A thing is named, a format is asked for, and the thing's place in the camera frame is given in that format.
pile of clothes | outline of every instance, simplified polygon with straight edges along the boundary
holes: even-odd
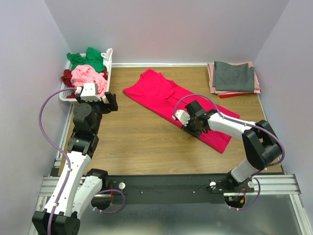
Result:
[[[86,57],[79,53],[68,53],[67,58],[72,66],[70,70],[64,70],[62,81],[68,87],[81,87],[84,83],[95,82],[99,96],[103,97],[108,85],[108,70],[103,62],[105,56],[105,53],[91,47],[87,49]],[[72,93],[67,98],[75,98],[75,94]]]
[[[252,62],[228,64],[215,61],[207,65],[211,94],[220,98],[261,93]]]

wooden table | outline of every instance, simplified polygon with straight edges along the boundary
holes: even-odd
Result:
[[[87,171],[98,168],[111,175],[226,173],[246,157],[242,141],[232,138],[221,154],[128,98],[123,89],[133,85],[146,69],[112,69],[110,92],[116,94],[119,109],[103,115],[98,133],[100,141]],[[243,120],[265,119],[255,94],[224,99],[210,94],[207,67],[154,70],[194,93],[208,95],[217,104],[240,114]],[[281,171],[279,165],[268,169],[268,172]]]

plastic basket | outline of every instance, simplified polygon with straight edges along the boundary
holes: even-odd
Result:
[[[113,54],[112,48],[108,49],[107,52],[103,53],[103,64],[107,68],[107,73],[108,73],[108,84],[107,84],[106,92],[108,92],[109,88],[110,88],[111,71],[112,71],[112,54]],[[82,57],[86,56],[85,53],[81,53],[80,55]],[[67,60],[67,62],[65,64],[65,70],[70,70],[71,67],[72,67],[72,63],[69,60]],[[67,87],[67,85],[65,85],[64,82],[62,82],[61,89],[64,89],[66,87]],[[75,98],[67,98],[67,96],[69,96],[72,93],[73,93],[73,91],[61,92],[59,94],[59,98],[62,101],[77,102],[77,100]]]

folded gray cloth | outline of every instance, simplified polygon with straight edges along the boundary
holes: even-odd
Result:
[[[217,91],[254,92],[254,67],[214,62],[213,86]]]

white wall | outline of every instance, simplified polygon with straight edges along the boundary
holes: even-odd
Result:
[[[288,0],[45,0],[72,52],[114,63],[254,61]]]
[[[286,147],[283,167],[295,173],[313,224],[313,1],[290,0],[255,67],[268,120]]]
[[[60,88],[69,48],[42,0],[2,2],[0,22],[0,234],[25,235],[56,154],[41,135],[38,113]],[[44,111],[44,127],[55,141],[66,114],[57,97]]]

